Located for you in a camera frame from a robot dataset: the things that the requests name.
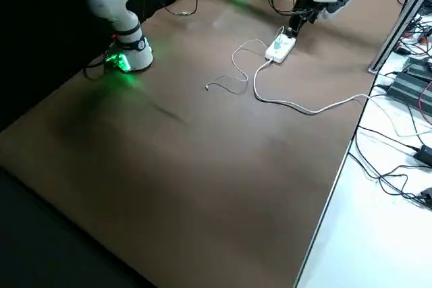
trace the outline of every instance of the black curtain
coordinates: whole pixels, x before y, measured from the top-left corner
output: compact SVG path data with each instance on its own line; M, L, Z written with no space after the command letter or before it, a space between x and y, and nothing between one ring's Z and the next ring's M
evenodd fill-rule
M165 0L167 5L174 1ZM3 8L10 19L3 26L3 44L14 56L3 61L0 131L101 54L112 34L107 22L89 12L85 0L11 0ZM158 0L128 2L142 21L160 8Z

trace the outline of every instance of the brown table surface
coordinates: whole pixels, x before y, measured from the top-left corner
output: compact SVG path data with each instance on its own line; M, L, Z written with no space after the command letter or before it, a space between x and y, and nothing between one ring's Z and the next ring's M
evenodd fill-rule
M396 0L354 0L306 26L283 65L260 75L261 94L318 108L367 92L398 11ZM289 287L361 106L306 117L257 102L251 87L204 88L238 75L233 50L270 44L285 22L267 0L160 11L144 24L148 71L73 77L0 134L0 163L159 287ZM237 62L252 76L264 61L243 51Z

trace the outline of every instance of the white power strip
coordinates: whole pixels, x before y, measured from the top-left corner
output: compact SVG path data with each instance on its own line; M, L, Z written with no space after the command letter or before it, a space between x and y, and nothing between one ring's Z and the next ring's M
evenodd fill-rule
M265 51L265 57L268 60L272 59L276 63L282 63L295 44L296 39L294 37L279 34Z

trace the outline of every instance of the white table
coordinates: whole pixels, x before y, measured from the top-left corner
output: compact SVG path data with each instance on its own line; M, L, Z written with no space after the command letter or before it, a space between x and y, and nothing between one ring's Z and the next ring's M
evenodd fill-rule
M402 70L405 60L391 54L376 83L389 84L391 80L383 74ZM371 95L380 93L383 91L376 89ZM389 113L402 135L414 133L406 106L384 96L377 97L376 101ZM427 130L428 124L420 113L415 109L412 112L418 130ZM360 125L405 144L421 145L416 136L398 137L389 119L371 101L365 107ZM362 153L380 173L398 165L419 164L407 155L412 155L409 148L363 129L357 129L356 135ZM421 138L432 146L432 133ZM342 161L296 287L432 287L432 212L384 193L348 152L359 157L353 141ZM409 177L405 192L417 194L432 187L430 170L398 171ZM404 181L402 178L389 180L398 188Z

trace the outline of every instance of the black device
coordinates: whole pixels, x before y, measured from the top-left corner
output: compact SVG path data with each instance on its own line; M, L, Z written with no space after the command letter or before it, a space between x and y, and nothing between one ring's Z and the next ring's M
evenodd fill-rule
M425 203L427 206L432 208L432 187L427 188L426 190L423 190L420 195L425 197Z
M419 109L419 96L427 87L428 82L399 72L387 90L387 95L401 100L403 103ZM424 113L432 116L432 90L423 92L421 106Z
M414 155L414 158L432 167L432 148L428 147L427 145L422 145Z
M427 61L410 57L406 60L402 72L427 83L432 81L432 64Z

